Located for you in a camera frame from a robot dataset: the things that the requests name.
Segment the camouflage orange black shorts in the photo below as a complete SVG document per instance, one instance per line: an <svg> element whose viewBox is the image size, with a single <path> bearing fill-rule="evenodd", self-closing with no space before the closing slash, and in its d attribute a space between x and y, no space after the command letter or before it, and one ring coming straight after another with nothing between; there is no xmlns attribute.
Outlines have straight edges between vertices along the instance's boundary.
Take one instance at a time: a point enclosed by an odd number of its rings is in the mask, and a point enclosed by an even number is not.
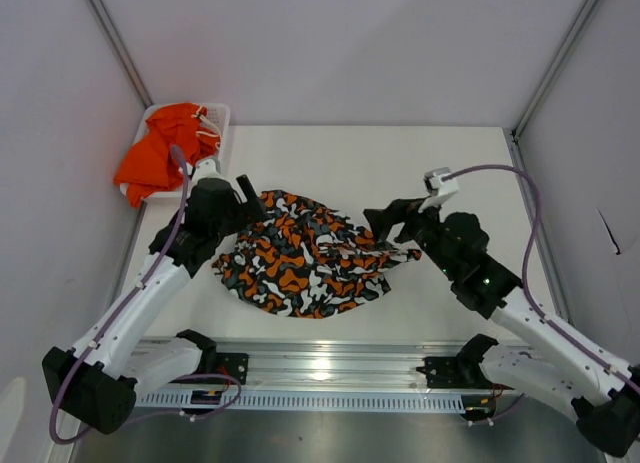
<svg viewBox="0 0 640 463"><path fill-rule="evenodd" d="M389 293L386 272L421 258L376 242L370 229L311 198L274 189L260 200L266 220L241 231L211 268L232 295L267 313L336 316Z"/></svg>

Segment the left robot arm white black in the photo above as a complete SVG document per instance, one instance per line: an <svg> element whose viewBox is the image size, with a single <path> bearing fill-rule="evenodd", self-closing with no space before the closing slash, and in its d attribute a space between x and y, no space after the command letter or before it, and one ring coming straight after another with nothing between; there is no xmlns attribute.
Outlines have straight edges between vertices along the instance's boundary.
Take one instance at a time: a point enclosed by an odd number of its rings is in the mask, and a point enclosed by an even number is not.
<svg viewBox="0 0 640 463"><path fill-rule="evenodd" d="M204 383L215 378L217 344L195 330L183 330L158 350L133 352L162 309L213 258L223 240L266 217L249 178L231 185L205 177L184 192L179 209L149 246L135 282L69 349L52 347L42 360L53 404L50 436L60 411L87 431L109 435L129 419L138 399L171 382Z"/></svg>

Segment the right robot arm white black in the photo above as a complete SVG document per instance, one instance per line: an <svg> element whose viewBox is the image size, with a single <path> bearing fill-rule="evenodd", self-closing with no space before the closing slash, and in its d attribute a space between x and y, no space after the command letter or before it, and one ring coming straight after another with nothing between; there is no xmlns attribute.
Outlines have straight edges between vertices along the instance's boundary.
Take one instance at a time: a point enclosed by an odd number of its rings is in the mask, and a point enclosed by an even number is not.
<svg viewBox="0 0 640 463"><path fill-rule="evenodd" d="M507 329L540 354L529 358L484 334L456 356L458 378L468 386L503 385L566 416L598 450L624 457L639 437L639 369L590 341L555 314L529 300L523 280L491 257L489 236L478 218L418 199L398 199L364 216L374 238L415 242L450 281L468 310Z"/></svg>

